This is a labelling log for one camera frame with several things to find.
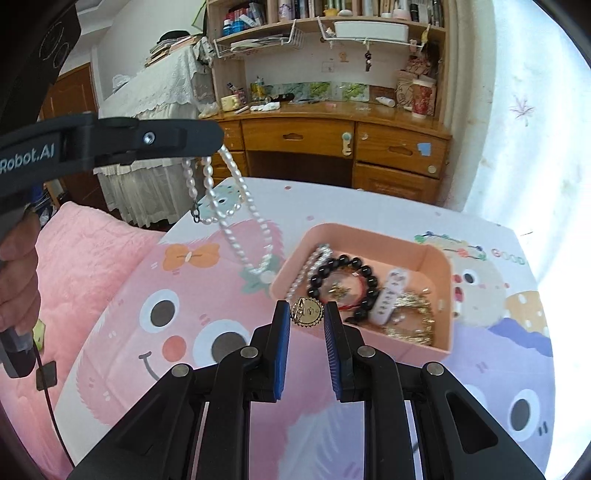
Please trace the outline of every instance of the table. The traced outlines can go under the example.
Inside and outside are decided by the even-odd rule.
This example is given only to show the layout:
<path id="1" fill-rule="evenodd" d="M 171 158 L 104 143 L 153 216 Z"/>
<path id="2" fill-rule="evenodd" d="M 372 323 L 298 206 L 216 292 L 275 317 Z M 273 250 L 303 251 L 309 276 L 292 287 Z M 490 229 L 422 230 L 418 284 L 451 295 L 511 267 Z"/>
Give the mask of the table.
<path id="1" fill-rule="evenodd" d="M 283 260 L 306 230 L 337 222 L 447 252 L 457 318 L 453 351 L 443 363 L 545 469 L 553 357 L 535 280 L 512 231 L 375 193 L 246 182 L 272 232 L 269 270 L 246 273 L 217 227 L 183 217 L 115 296 L 70 371 L 56 417 L 75 462 L 175 363 L 204 367 L 246 344 L 271 320 L 268 288 Z M 216 190 L 234 202 L 232 180 Z M 247 255 L 260 258 L 260 230 L 245 210 L 232 228 Z M 282 400 L 252 405 L 251 478 L 362 478 L 363 405 L 338 403 L 329 379 L 324 341 L 292 326 Z"/>

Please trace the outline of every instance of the human hand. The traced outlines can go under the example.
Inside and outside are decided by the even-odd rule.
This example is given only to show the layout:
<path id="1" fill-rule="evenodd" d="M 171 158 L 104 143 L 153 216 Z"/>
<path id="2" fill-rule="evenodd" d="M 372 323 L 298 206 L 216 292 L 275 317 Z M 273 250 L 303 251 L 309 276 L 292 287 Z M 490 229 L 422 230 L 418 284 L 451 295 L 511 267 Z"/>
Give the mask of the human hand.
<path id="1" fill-rule="evenodd" d="M 39 317 L 41 295 L 37 279 L 35 243 L 41 225 L 28 212 L 0 244 L 0 332 L 14 327 L 18 335 L 30 332 Z"/>

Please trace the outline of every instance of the bed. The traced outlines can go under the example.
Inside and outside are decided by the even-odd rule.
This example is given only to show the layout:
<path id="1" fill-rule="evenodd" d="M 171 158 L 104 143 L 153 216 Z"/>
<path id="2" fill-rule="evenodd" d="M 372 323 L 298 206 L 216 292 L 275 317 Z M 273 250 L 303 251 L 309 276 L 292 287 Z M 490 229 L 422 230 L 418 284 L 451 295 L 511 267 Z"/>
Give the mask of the bed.
<path id="1" fill-rule="evenodd" d="M 40 319 L 46 324 L 41 358 L 44 364 L 57 363 L 57 385 L 49 389 L 54 405 L 100 314 L 163 235 L 72 202 L 41 231 Z M 51 425 L 44 394 L 35 387 L 35 375 L 13 380 L 0 368 L 0 404 L 45 477 L 64 480 L 71 467 Z"/>

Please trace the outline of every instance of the mug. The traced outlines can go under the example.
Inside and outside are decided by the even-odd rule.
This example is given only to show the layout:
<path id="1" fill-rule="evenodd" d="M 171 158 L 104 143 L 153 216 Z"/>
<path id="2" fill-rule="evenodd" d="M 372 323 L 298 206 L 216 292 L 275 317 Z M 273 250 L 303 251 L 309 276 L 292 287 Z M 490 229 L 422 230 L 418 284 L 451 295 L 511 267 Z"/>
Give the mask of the mug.
<path id="1" fill-rule="evenodd" d="M 238 95 L 228 95 L 222 97 L 222 109 L 224 112 L 231 112 L 240 107 L 240 97 Z"/>

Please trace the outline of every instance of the red paper cup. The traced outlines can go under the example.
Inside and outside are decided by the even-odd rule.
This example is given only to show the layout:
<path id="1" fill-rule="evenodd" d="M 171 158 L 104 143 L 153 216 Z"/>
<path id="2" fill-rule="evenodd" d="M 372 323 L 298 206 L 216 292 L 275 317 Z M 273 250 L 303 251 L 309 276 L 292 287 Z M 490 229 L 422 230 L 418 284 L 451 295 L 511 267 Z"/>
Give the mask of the red paper cup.
<path id="1" fill-rule="evenodd" d="M 413 80 L 413 116 L 417 118 L 425 118 L 427 116 L 432 94 L 432 82 Z"/>

